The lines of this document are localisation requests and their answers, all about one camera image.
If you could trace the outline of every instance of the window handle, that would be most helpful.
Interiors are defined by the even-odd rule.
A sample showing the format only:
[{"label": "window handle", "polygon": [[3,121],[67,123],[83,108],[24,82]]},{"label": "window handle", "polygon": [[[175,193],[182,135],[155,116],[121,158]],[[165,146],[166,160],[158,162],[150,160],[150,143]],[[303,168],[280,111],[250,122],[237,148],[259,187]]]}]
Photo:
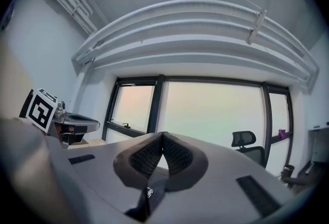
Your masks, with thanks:
[{"label": "window handle", "polygon": [[126,124],[126,125],[124,126],[125,128],[131,128],[131,127],[129,126],[128,123],[123,123],[123,124]]}]

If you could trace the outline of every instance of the white wall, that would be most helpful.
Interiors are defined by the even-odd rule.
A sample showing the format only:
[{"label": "white wall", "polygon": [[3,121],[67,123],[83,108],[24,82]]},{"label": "white wall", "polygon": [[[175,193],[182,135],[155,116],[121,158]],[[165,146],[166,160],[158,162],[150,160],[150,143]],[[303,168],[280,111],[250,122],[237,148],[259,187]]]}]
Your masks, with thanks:
[{"label": "white wall", "polygon": [[102,69],[92,70],[85,77],[74,112],[95,119],[101,124],[97,131],[86,134],[85,140],[102,139],[104,119],[115,80],[115,76]]},{"label": "white wall", "polygon": [[84,42],[70,18],[57,14],[44,0],[16,0],[1,40],[31,78],[31,88],[44,88],[67,107],[80,68],[70,58]]},{"label": "white wall", "polygon": [[295,166],[293,176],[310,161],[314,138],[314,126],[324,127],[329,122],[329,32],[321,36],[311,49],[320,67],[317,82],[310,95],[303,95],[298,87],[290,88],[294,112],[294,142],[290,164]]},{"label": "white wall", "polygon": [[329,30],[327,29],[310,50],[320,67],[312,93],[307,98],[307,128],[321,127],[329,122]]}]

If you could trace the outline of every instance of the chair headrest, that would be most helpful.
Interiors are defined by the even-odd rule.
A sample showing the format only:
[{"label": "chair headrest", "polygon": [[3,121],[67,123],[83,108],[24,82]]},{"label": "chair headrest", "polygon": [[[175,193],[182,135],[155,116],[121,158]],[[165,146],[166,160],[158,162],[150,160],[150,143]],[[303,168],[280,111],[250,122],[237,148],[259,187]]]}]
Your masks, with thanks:
[{"label": "chair headrest", "polygon": [[250,145],[256,142],[256,136],[251,131],[233,132],[232,147]]}]

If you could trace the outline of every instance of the window frame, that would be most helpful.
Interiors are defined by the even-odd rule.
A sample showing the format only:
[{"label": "window frame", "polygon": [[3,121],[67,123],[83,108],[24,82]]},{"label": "window frame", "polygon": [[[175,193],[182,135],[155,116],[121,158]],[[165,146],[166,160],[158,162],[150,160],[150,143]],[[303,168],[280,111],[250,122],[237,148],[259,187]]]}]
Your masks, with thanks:
[{"label": "window frame", "polygon": [[[113,87],[110,101],[107,107],[103,127],[102,139],[106,141],[107,129],[110,128],[114,131],[122,133],[130,137],[139,137],[148,133],[155,133],[157,121],[159,118],[159,109],[162,97],[162,88],[164,82],[197,82],[197,83],[218,83],[218,84],[231,84],[231,85],[242,85],[242,86],[252,86],[259,87],[262,89],[264,97],[264,108],[265,108],[265,166],[269,158],[269,153],[271,145],[283,141],[289,138],[289,148],[286,157],[286,164],[289,164],[291,150],[293,147],[293,135],[294,135],[294,117],[293,117],[293,107],[291,103],[291,97],[288,87],[283,87],[274,84],[268,84],[266,82],[255,82],[247,81],[241,79],[232,78],[218,78],[218,77],[199,77],[199,76],[154,76],[154,77],[133,77],[133,78],[117,78],[115,85]],[[131,128],[126,128],[124,126],[115,124],[109,119],[113,115],[114,106],[117,100],[118,91],[120,87],[125,86],[154,86],[154,92],[151,103],[151,110],[148,121],[147,132],[140,132]],[[289,132],[286,133],[286,138],[282,139],[279,135],[272,136],[272,108],[269,94],[280,94],[286,95],[287,106],[288,106],[288,117],[289,117]]]},{"label": "window frame", "polygon": [[[165,80],[164,75],[159,75],[157,77],[117,78],[114,87],[112,89],[110,101],[106,110],[106,116],[104,121],[104,124],[106,124],[106,126],[103,127],[102,139],[106,141],[108,128],[130,137],[139,137],[148,133],[154,133],[159,107],[160,107],[159,102],[161,99],[161,92],[162,92],[162,86],[164,80]],[[137,87],[137,86],[154,86],[149,121],[148,121],[148,128],[146,133],[132,128],[124,127],[120,124],[116,124],[111,121],[120,87]]]}]

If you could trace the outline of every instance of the office chair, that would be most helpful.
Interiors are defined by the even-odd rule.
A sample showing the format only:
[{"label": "office chair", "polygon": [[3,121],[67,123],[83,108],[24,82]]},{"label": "office chair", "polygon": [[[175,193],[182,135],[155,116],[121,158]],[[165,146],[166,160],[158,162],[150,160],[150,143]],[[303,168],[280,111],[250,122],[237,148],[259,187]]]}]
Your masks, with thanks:
[{"label": "office chair", "polygon": [[251,160],[265,167],[265,151],[261,146],[246,148],[245,145],[254,144],[256,136],[251,131],[233,132],[232,147],[239,147],[237,151],[245,154]]}]

